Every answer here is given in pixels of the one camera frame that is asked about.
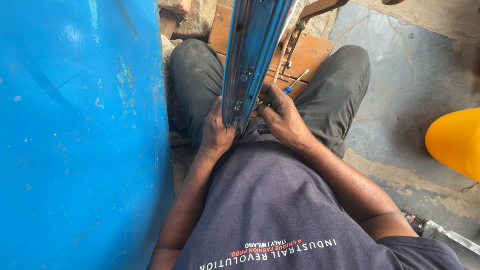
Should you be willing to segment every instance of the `navy t-shirt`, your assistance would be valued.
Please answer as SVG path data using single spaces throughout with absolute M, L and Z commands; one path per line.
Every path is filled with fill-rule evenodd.
M 463 268 L 433 239 L 373 241 L 326 182 L 261 124 L 217 163 L 202 217 L 172 269 Z

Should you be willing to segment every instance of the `man's left hand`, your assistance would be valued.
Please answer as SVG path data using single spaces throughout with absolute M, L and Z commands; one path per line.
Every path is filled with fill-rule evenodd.
M 225 128 L 222 123 L 222 96 L 218 96 L 213 108 L 205 118 L 202 143 L 198 149 L 200 158 L 217 162 L 230 148 L 235 137 L 233 127 Z

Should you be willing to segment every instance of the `man's right arm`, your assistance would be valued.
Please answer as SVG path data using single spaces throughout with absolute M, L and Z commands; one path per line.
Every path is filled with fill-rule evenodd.
M 373 239 L 418 236 L 392 199 L 368 177 L 346 164 L 309 131 L 292 99 L 273 83 L 265 83 L 260 113 L 270 132 L 298 152 L 305 163 L 330 186 L 342 208 Z

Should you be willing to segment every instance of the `knee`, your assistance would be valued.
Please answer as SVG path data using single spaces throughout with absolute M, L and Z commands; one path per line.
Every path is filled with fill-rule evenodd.
M 176 55 L 189 55 L 195 51 L 198 51 L 198 49 L 202 46 L 205 46 L 205 42 L 198 40 L 198 39 L 187 39 L 185 41 L 182 41 L 180 44 L 178 44 L 172 51 L 172 56 L 173 54 Z
M 357 59 L 359 61 L 368 63 L 370 65 L 370 59 L 368 52 L 364 48 L 357 45 L 344 45 L 339 48 L 335 53 L 339 53 L 342 56 L 346 56 L 351 59 Z
M 197 39 L 187 39 L 178 44 L 170 55 L 170 68 L 174 70 L 176 66 L 182 67 L 188 65 L 195 56 L 201 53 L 202 47 L 206 44 Z

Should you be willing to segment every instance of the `man's left arm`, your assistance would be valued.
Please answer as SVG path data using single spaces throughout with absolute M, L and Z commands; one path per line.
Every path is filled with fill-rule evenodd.
M 204 209 L 204 191 L 217 160 L 230 148 L 235 129 L 222 124 L 221 96 L 205 118 L 202 143 L 165 217 L 150 270 L 169 270 L 192 234 Z

